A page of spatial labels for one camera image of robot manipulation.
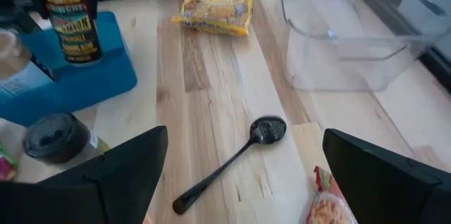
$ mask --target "black spoon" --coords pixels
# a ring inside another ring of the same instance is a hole
[[[287,131],[287,124],[282,118],[277,116],[264,116],[252,123],[250,137],[246,145],[239,150],[236,155],[230,158],[224,165],[218,168],[211,175],[186,191],[173,203],[172,208],[177,214],[184,214],[186,210],[196,201],[204,190],[242,153],[253,144],[272,144],[279,141]]]

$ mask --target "blue tray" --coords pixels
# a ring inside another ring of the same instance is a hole
[[[116,17],[101,12],[96,26],[104,56],[86,67],[74,67],[64,60],[53,30],[21,35],[24,45],[53,70],[57,80],[2,101],[0,117],[29,126],[43,116],[71,113],[132,89],[137,77]]]

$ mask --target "wooden countertop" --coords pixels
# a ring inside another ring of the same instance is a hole
[[[451,171],[451,99],[419,63],[383,92],[308,93],[283,78],[288,27],[280,0],[254,0],[248,37],[182,30],[171,22],[183,0],[116,0],[138,84],[76,112],[112,147],[164,124],[169,147],[150,215],[155,223],[298,223],[312,192],[313,167],[327,168],[322,132],[334,127]],[[250,123],[275,114],[289,122],[273,147],[254,146],[184,215],[173,200],[217,169],[248,137]],[[23,128],[2,121],[0,139],[21,162],[18,179],[57,172],[23,155]]]

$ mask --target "snack package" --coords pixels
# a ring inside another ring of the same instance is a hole
[[[246,35],[253,0],[185,0],[175,23],[212,33]]]
[[[357,224],[332,174],[315,167],[318,192],[306,224]]]
[[[18,164],[9,157],[0,145],[0,181],[9,181],[16,176]]]

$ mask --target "spoon handle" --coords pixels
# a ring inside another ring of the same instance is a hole
[[[196,199],[204,192],[204,190],[242,153],[244,153],[253,142],[249,141],[246,145],[241,148],[232,158],[230,158],[226,163],[224,163],[220,168],[213,172],[208,177],[204,178],[201,182],[197,183],[195,186],[191,187],[182,196],[178,197],[173,203],[172,208],[174,211],[181,215],[189,209],[189,207],[196,201]]]

